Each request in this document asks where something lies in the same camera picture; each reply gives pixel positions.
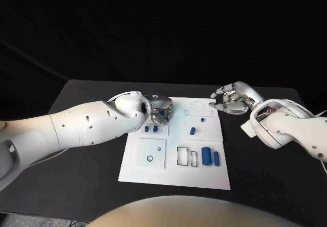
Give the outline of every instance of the blue block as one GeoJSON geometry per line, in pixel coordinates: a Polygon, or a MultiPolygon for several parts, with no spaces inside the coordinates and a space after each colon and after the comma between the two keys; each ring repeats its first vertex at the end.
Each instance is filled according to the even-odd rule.
{"type": "Polygon", "coordinates": [[[196,132],[196,128],[195,127],[192,127],[192,129],[190,129],[190,135],[195,135],[195,132],[196,132]]]}
{"type": "Polygon", "coordinates": [[[215,156],[215,166],[219,166],[219,155],[218,155],[218,151],[214,152],[214,156],[215,156]]]}
{"type": "Polygon", "coordinates": [[[211,148],[202,148],[202,164],[205,166],[211,166],[214,164],[211,148]]]}

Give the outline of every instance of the small blue cylinder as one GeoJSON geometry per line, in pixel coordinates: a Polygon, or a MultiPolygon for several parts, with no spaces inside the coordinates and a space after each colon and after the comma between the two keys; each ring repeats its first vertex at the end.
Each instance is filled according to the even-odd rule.
{"type": "Polygon", "coordinates": [[[205,166],[211,166],[214,164],[211,148],[202,148],[202,164],[205,166]]]}
{"type": "Polygon", "coordinates": [[[196,128],[195,127],[192,127],[192,129],[190,129],[190,135],[195,135],[195,132],[196,132],[196,128]]]}
{"type": "Polygon", "coordinates": [[[219,166],[219,155],[218,155],[218,151],[214,152],[214,156],[215,156],[215,166],[219,166]]]}

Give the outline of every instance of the black table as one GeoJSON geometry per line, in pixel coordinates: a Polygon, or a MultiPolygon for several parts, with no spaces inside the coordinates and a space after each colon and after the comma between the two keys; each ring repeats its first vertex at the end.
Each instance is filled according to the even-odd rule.
{"type": "MultiPolygon", "coordinates": [[[[133,90],[165,96],[208,98],[219,85],[146,84],[71,80],[51,114],[87,102],[107,101],[133,90]]],[[[290,88],[257,88],[265,98],[303,104],[290,88]]],[[[257,207],[307,226],[326,226],[327,175],[297,143],[278,150],[241,129],[250,114],[219,113],[231,191],[118,182],[127,134],[95,146],[72,148],[26,169],[0,192],[0,212],[93,221],[144,198],[193,195],[257,207]]]]}

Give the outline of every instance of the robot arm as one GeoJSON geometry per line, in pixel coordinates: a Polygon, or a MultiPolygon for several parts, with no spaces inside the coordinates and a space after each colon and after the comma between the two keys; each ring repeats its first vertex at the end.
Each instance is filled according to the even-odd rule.
{"type": "Polygon", "coordinates": [[[136,132],[149,117],[156,124],[165,124],[172,114],[170,98],[127,92],[108,102],[85,103],[31,119],[0,121],[0,191],[51,153],[97,145],[136,132]]]}
{"type": "Polygon", "coordinates": [[[258,136],[274,149],[296,141],[314,158],[327,162],[326,117],[316,118],[291,100],[265,100],[241,81],[218,89],[212,98],[218,94],[224,94],[224,103],[211,103],[211,107],[235,115],[247,113],[248,109],[252,110],[251,118],[241,126],[250,137],[258,136]]]}

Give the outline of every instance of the white board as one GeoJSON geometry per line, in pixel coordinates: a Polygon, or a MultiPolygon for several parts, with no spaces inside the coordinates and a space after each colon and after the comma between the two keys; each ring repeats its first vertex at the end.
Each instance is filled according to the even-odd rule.
{"type": "MultiPolygon", "coordinates": [[[[170,98],[175,103],[175,112],[173,118],[167,124],[169,133],[165,131],[167,130],[166,127],[163,129],[163,133],[147,134],[143,132],[143,126],[137,132],[129,134],[118,181],[231,190],[221,120],[218,111],[209,107],[209,103],[215,102],[215,100],[209,98],[170,98]],[[189,121],[189,118],[186,118],[188,116],[196,116],[196,118],[193,118],[193,123],[189,121]],[[205,118],[205,122],[198,122],[202,117],[205,118]],[[196,125],[198,131],[195,133],[196,137],[189,138],[188,133],[190,125],[196,125]],[[206,133],[209,133],[211,136],[203,137],[201,134],[208,127],[209,129],[206,130],[206,133]],[[137,160],[141,153],[139,146],[140,139],[166,140],[166,158],[163,169],[139,167],[137,160]],[[188,148],[188,166],[178,165],[178,147],[188,148]],[[203,147],[209,147],[212,149],[212,166],[202,165],[203,147]],[[192,167],[192,151],[196,152],[198,167],[192,167]],[[219,152],[221,166],[215,166],[215,151],[219,152]]],[[[150,119],[146,121],[144,125],[153,126],[150,119]]]]}

